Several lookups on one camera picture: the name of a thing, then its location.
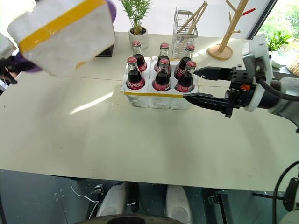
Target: white table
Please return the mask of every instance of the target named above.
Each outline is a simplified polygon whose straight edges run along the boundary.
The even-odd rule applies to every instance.
[[[273,190],[298,159],[299,138],[288,120],[257,109],[231,118],[131,107],[120,93],[130,55],[126,33],[116,33],[112,58],[96,58],[68,77],[22,73],[0,97],[0,168],[59,176]],[[146,56],[171,36],[150,35]],[[208,57],[217,38],[198,38],[198,67],[242,64],[233,40],[228,61]],[[200,79],[200,90],[223,97],[228,83]]]

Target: coca-cola bottle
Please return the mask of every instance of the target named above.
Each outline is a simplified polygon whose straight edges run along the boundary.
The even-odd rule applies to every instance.
[[[145,85],[145,81],[138,69],[137,59],[135,57],[129,57],[128,65],[127,87],[132,90],[139,90]]]
[[[182,59],[180,60],[179,64],[176,66],[176,69],[174,70],[173,75],[176,79],[179,79],[183,75],[187,62],[192,60],[193,52],[194,45],[188,44]]]
[[[148,65],[146,64],[143,54],[141,52],[141,43],[140,41],[133,41],[133,56],[137,59],[137,65],[140,72],[146,70]]]
[[[158,69],[160,67],[160,60],[162,58],[166,58],[166,59],[169,60],[168,49],[169,49],[169,44],[168,43],[161,43],[160,44],[160,54],[159,54],[157,63],[154,66],[154,69],[155,69],[156,72],[158,72]]]
[[[194,61],[188,61],[186,69],[183,75],[179,78],[178,83],[175,87],[177,91],[180,92],[191,92],[194,89],[193,85],[193,72],[196,67]]]
[[[167,91],[170,89],[168,75],[169,60],[162,58],[156,79],[153,82],[153,87],[158,91]]]

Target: yellow tape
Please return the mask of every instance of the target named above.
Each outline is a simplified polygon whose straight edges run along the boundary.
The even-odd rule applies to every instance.
[[[140,92],[124,92],[121,91],[125,95],[129,96],[146,96],[146,97],[172,97],[172,98],[183,98],[183,95],[176,94],[161,94],[161,93],[140,93]]]
[[[106,4],[105,0],[85,0],[76,7],[67,11],[65,14],[57,17],[44,27],[39,28],[37,31],[30,34],[24,40],[19,43],[19,49],[21,53],[30,51],[35,46],[44,42],[59,30],[69,26],[73,22],[81,19],[85,15],[89,14],[97,7]]]

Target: floor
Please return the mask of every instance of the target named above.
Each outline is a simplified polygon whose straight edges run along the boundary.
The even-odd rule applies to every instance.
[[[74,189],[89,196],[96,184],[107,192],[117,181],[82,179],[73,181]],[[165,185],[139,183],[140,209],[137,213],[164,216]],[[207,195],[214,189],[184,187],[195,224],[221,224],[219,205],[210,205]],[[0,171],[0,190],[8,224],[73,224],[85,220],[89,202],[75,195],[70,179],[15,171]],[[266,224],[271,221],[271,200],[252,196],[250,191],[219,190],[227,194],[235,224]],[[207,221],[211,212],[216,223]],[[278,201],[278,220],[286,214]]]

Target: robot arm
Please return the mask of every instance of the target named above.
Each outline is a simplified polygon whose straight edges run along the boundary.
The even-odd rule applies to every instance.
[[[184,98],[194,105],[220,111],[226,117],[231,117],[234,108],[267,109],[293,122],[299,133],[299,79],[274,78],[264,34],[243,46],[242,58],[246,70],[205,67],[194,72],[204,79],[230,81],[224,98],[204,93],[186,94]]]

